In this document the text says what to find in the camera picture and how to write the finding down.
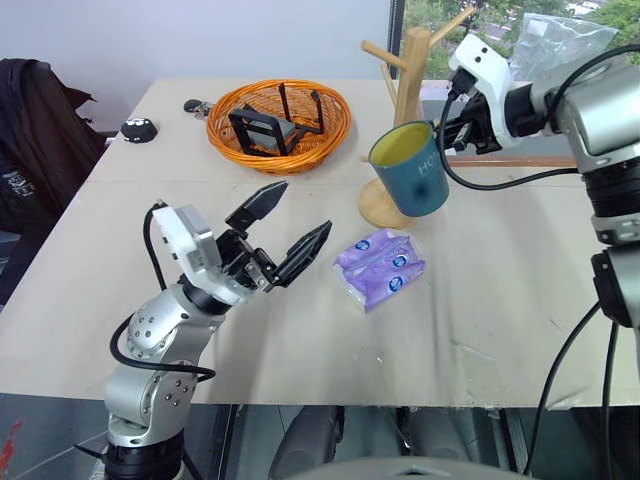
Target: window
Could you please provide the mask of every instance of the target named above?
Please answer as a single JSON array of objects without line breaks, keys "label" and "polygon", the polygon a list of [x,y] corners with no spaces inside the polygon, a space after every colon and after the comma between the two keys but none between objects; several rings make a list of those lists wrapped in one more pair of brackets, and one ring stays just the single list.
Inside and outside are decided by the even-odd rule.
[{"label": "window", "polygon": [[402,51],[407,28],[422,26],[436,31],[468,5],[474,5],[478,13],[433,48],[425,78],[449,77],[448,59],[469,32],[510,58],[525,12],[584,19],[616,28],[611,46],[640,42],[640,0],[392,0],[389,50],[396,55]]}]

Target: orange wicker basket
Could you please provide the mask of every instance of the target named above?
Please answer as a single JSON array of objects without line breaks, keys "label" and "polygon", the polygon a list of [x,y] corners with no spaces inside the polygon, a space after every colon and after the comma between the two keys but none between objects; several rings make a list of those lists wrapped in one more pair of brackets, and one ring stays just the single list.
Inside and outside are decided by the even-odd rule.
[{"label": "orange wicker basket", "polygon": [[[315,90],[322,103],[323,134],[305,134],[288,156],[258,157],[245,154],[229,121],[229,113],[249,104],[260,113],[284,118],[278,86],[284,83],[293,122],[317,125]],[[207,120],[209,141],[222,155],[245,167],[270,175],[302,173],[316,167],[344,140],[351,127],[351,113],[344,98],[330,88],[306,80],[264,80],[227,93],[216,103]]]}]

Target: beige tabletop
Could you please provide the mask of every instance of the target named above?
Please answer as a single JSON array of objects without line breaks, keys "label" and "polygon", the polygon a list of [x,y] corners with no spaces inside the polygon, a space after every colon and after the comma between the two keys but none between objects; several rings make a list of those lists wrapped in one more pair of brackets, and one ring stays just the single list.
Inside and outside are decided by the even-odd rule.
[{"label": "beige tabletop", "polygon": [[[142,242],[157,198],[193,204],[221,233],[224,218],[274,181],[209,144],[205,124],[182,111],[248,80],[176,79],[154,84],[135,109],[159,134],[118,138],[65,212],[0,315],[0,389],[101,399],[115,367],[116,326],[158,292]],[[332,271],[337,254],[374,229],[359,215],[360,162],[392,123],[385,85],[324,80],[350,105],[343,145],[315,170],[288,178],[279,206],[250,231],[276,261],[326,219],[333,230],[317,260],[289,288],[234,307],[201,364],[218,376],[203,403],[532,406],[560,345],[596,300],[590,257],[602,249],[578,177],[501,192],[451,186],[446,204],[409,229],[425,274],[365,315]],[[465,168],[496,182],[532,170]],[[167,279],[179,275],[161,242]],[[610,321],[598,314],[567,355],[551,392],[555,408],[600,402]],[[634,339],[620,334],[613,404],[640,403]]]}]

